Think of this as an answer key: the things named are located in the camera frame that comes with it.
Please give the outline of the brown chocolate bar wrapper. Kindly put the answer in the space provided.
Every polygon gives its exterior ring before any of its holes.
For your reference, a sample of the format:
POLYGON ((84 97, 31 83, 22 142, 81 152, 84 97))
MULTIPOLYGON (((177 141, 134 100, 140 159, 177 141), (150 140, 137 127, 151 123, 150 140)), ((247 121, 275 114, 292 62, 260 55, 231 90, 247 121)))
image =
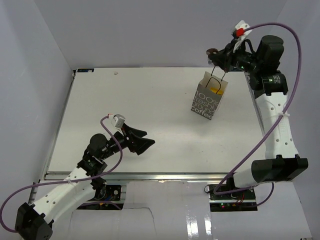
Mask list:
POLYGON ((216 48, 209 48, 206 50, 206 55, 207 55, 207 61, 209 65, 214 66, 215 64, 212 62, 211 58, 213 55, 218 53, 219 51, 216 48))

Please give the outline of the large yellow M&M packet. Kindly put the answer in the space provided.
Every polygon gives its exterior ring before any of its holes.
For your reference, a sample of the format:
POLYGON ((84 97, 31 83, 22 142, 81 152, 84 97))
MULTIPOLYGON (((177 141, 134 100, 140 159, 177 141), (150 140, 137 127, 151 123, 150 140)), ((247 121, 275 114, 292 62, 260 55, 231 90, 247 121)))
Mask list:
POLYGON ((217 94, 217 95, 223 95, 224 94, 224 89, 222 87, 218 87, 218 88, 211 87, 210 91, 215 93, 215 94, 217 94))

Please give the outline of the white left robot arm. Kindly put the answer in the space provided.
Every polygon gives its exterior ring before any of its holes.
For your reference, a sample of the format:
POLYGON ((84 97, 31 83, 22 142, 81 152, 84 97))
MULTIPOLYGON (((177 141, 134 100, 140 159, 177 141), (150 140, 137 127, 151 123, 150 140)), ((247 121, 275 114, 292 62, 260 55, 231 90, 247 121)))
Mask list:
POLYGON ((123 124, 111 138, 97 133, 90 138, 83 157, 73 171, 57 186, 32 204, 23 203, 17 210, 14 229, 24 240, 48 240, 53 224, 64 214, 85 202, 105 196, 106 180, 102 178, 105 160, 127 148, 137 155, 155 144, 146 131, 123 124))

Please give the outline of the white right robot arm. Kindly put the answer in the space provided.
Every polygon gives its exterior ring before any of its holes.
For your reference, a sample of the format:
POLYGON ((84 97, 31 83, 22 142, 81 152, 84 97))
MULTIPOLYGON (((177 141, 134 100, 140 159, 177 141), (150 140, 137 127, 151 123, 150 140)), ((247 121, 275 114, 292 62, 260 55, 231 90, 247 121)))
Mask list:
POLYGON ((250 167, 239 171, 239 162, 214 188, 213 193, 236 200, 244 191, 264 183, 290 182, 308 166, 294 144, 288 108, 294 94, 288 93, 287 80, 278 67, 284 52, 284 41, 274 35, 261 38, 257 50, 246 50, 251 42, 233 39, 224 49, 207 50, 210 62, 225 72, 235 68, 246 74, 253 102, 263 133, 260 142, 244 157, 247 160, 261 145, 265 158, 254 160, 250 167))

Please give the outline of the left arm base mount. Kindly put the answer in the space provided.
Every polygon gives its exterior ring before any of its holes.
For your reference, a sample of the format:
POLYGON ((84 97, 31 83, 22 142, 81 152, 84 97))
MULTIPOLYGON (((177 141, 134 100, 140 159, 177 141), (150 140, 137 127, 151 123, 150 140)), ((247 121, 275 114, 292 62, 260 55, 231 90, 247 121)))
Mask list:
POLYGON ((112 201, 121 200, 121 185, 106 185, 102 188, 99 193, 96 193, 95 196, 88 202, 83 203, 80 207, 86 207, 90 205, 108 205, 112 201))

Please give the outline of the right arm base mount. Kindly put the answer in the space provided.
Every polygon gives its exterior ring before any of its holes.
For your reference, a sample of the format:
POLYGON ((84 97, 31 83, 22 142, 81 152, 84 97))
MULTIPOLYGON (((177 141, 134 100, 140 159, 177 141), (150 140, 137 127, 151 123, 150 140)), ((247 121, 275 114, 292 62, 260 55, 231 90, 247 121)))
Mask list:
POLYGON ((211 213, 257 211, 256 195, 253 189, 230 194, 214 194, 215 184, 207 184, 203 191, 208 194, 211 213))

